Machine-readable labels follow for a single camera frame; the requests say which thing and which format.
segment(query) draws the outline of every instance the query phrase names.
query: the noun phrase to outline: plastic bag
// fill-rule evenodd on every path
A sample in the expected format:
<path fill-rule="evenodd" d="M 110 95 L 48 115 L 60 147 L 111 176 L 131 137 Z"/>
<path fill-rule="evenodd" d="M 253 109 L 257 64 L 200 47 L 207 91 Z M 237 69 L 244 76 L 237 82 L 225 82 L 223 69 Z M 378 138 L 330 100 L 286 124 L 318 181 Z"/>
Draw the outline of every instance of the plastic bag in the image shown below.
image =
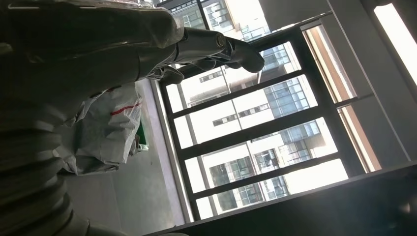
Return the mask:
<path fill-rule="evenodd" d="M 78 116 L 75 126 L 75 155 L 58 150 L 64 168 L 76 175 L 114 171 L 127 162 L 129 153 L 141 151 L 135 146 L 141 105 L 137 84 L 129 83 L 105 91 L 89 103 L 89 109 L 81 107 L 85 117 Z"/>

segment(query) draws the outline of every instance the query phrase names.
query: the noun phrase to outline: black window frame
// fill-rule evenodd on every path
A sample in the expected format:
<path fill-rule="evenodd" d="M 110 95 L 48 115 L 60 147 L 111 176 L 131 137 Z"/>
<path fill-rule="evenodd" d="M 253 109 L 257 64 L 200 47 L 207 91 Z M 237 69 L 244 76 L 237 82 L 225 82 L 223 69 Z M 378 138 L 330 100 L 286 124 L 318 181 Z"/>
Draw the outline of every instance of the black window frame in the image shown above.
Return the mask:
<path fill-rule="evenodd" d="M 167 0 L 166 2 L 158 4 L 158 6 L 167 7 L 169 9 L 170 4 L 172 5 L 174 2 L 178 3 L 187 1 Z M 197 0 L 197 2 L 200 7 L 206 27 L 207 29 L 209 29 L 207 19 L 205 18 L 205 14 L 201 5 L 202 1 Z M 309 19 L 302 23 L 295 24 L 291 28 L 274 32 L 267 36 L 249 42 L 249 44 L 252 47 L 254 47 L 258 52 L 271 49 L 286 42 L 290 42 L 293 47 L 294 53 L 300 63 L 301 70 L 278 76 L 272 80 L 253 85 L 248 88 L 243 88 L 241 90 L 229 93 L 222 97 L 215 98 L 213 100 L 195 105 L 190 108 L 184 108 L 183 110 L 176 113 L 172 111 L 171 103 L 166 89 L 166 86 L 170 85 L 169 80 L 165 80 L 159 83 L 162 100 L 166 110 L 169 129 L 172 133 L 174 148 L 177 152 L 181 175 L 184 181 L 186 194 L 190 202 L 191 212 L 195 220 L 201 219 L 197 206 L 198 199 L 209 197 L 214 194 L 225 194 L 226 192 L 229 192 L 233 189 L 238 189 L 251 184 L 260 183 L 268 179 L 280 177 L 293 171 L 313 167 L 331 160 L 340 159 L 349 178 L 365 173 L 365 170 L 360 162 L 355 148 L 349 138 L 348 132 L 338 113 L 338 109 L 348 106 L 362 98 L 354 97 L 352 99 L 339 103 L 333 102 L 330 92 L 325 84 L 324 78 L 322 77 L 322 74 L 320 73 L 319 68 L 310 51 L 308 42 L 304 38 L 303 30 L 306 29 L 300 29 L 301 26 L 308 25 L 314 21 L 317 21 L 319 18 L 329 14 L 331 14 L 331 12 L 325 13 L 316 18 Z M 204 72 L 193 65 L 183 66 L 179 69 L 179 71 L 184 74 L 184 79 L 191 78 Z M 245 94 L 249 94 L 260 89 L 267 88 L 271 85 L 275 85 L 301 75 L 306 76 L 307 81 L 309 82 L 313 94 L 316 98 L 318 104 L 317 106 L 290 114 L 288 116 L 280 117 L 275 120 L 271 120 L 266 123 L 259 124 L 244 130 L 240 130 L 232 134 L 215 138 L 213 140 L 209 140 L 201 144 L 194 143 L 194 145 L 191 147 L 181 148 L 174 119 L 184 116 L 187 119 L 189 119 L 188 115 L 190 113 L 203 110 L 205 108 L 220 104 L 225 101 L 232 100 L 234 98 L 243 96 Z M 279 131 L 283 131 L 285 129 L 301 124 L 309 123 L 315 121 L 318 118 L 324 118 L 330 131 L 330 134 L 333 138 L 333 141 L 336 145 L 336 148 L 338 150 L 337 153 L 329 154 L 320 158 L 313 158 L 290 166 L 278 168 L 267 173 L 262 173 L 256 176 L 252 176 L 221 186 L 216 186 L 214 188 L 206 189 L 204 191 L 193 193 L 190 183 L 190 176 L 188 175 L 188 171 L 185 165 L 186 160 L 197 157 L 199 162 L 202 162 L 202 155 L 214 151 L 219 151 L 224 148 L 232 147 L 247 141 L 255 142 L 259 140 L 259 138 L 262 136 L 277 134 Z"/>

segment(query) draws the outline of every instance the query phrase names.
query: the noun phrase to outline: wall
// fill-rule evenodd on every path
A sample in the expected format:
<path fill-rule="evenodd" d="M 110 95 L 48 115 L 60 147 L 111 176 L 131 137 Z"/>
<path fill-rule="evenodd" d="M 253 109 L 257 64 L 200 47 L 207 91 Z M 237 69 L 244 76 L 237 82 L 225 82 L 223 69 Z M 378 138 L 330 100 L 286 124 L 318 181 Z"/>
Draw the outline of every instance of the wall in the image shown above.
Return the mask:
<path fill-rule="evenodd" d="M 372 89 L 357 62 L 335 16 L 321 19 L 343 67 L 358 96 L 372 93 Z M 395 134 L 375 97 L 356 102 L 353 110 L 383 168 L 407 161 Z"/>
<path fill-rule="evenodd" d="M 359 0 L 328 2 L 403 150 L 404 154 L 386 158 L 398 158 L 397 162 L 416 159 L 417 103 L 405 78 Z"/>
<path fill-rule="evenodd" d="M 330 11 L 326 0 L 259 0 L 270 30 Z"/>

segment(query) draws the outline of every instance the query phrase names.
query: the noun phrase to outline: gray floor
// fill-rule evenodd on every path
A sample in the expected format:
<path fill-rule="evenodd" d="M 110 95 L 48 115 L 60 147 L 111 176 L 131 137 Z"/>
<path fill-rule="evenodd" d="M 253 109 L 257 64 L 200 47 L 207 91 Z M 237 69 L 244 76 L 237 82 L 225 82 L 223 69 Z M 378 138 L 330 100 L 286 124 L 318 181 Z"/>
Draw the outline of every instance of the gray floor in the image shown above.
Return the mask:
<path fill-rule="evenodd" d="M 114 173 L 66 178 L 69 195 L 79 215 L 132 236 L 175 225 L 146 101 L 142 122 L 149 151 L 130 158 Z"/>

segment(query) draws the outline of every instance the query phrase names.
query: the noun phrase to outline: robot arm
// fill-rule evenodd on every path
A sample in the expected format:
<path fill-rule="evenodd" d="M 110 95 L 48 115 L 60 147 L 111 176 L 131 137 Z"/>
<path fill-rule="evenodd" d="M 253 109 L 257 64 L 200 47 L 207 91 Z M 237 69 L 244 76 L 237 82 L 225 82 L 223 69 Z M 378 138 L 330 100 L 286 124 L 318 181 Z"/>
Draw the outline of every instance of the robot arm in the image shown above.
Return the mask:
<path fill-rule="evenodd" d="M 165 10 L 79 3 L 0 1 L 0 235 L 123 235 L 78 217 L 57 177 L 54 127 L 89 96 L 149 76 L 169 79 L 166 71 L 179 73 L 167 69 L 173 63 L 264 66 L 248 44 L 179 30 Z"/>

